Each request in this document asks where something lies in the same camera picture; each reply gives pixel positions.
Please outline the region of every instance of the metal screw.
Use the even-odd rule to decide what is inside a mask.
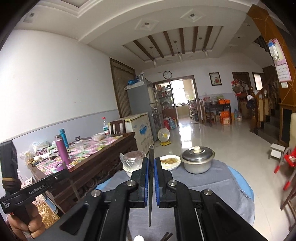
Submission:
[[[93,197],[98,197],[98,196],[100,196],[101,195],[101,190],[93,190],[92,192],[91,192],[91,195],[93,196]]]
[[[204,190],[204,194],[207,195],[207,196],[211,196],[213,194],[213,191],[211,189],[207,188],[207,189]]]
[[[132,187],[132,186],[134,186],[134,185],[136,184],[136,181],[134,181],[134,180],[129,180],[129,181],[126,182],[126,184],[127,184],[129,187]]]
[[[172,187],[173,187],[173,186],[176,186],[177,183],[178,183],[178,182],[177,182],[176,180],[173,180],[173,179],[168,181],[168,184],[169,184],[170,186],[172,186]]]

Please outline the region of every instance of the framed picture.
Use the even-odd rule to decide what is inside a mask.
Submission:
[[[212,86],[222,85],[219,72],[209,73]]]

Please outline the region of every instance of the tiled floor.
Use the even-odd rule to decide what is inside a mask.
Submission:
[[[180,125],[185,125],[185,124],[197,124],[198,121],[195,121],[193,119],[191,119],[190,117],[187,118],[180,118],[179,119],[179,124]]]
[[[249,132],[247,122],[234,122],[212,127],[202,124],[181,124],[170,131],[171,144],[155,144],[155,156],[180,155],[183,150],[207,146],[214,150],[215,159],[225,162],[240,172],[255,195],[255,222],[253,227],[269,241],[284,240],[289,226],[294,223],[288,207],[280,210],[280,203],[289,190],[283,191],[287,177],[292,173],[285,164],[273,173],[277,160],[268,159],[270,144]]]

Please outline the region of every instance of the wall clock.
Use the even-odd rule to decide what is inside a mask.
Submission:
[[[163,77],[164,77],[165,79],[167,79],[167,80],[168,80],[168,79],[171,79],[172,76],[173,76],[173,74],[172,74],[171,71],[166,70],[166,71],[163,72]]]

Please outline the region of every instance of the light switch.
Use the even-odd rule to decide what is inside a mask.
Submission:
[[[288,82],[282,82],[281,87],[282,88],[288,88]]]

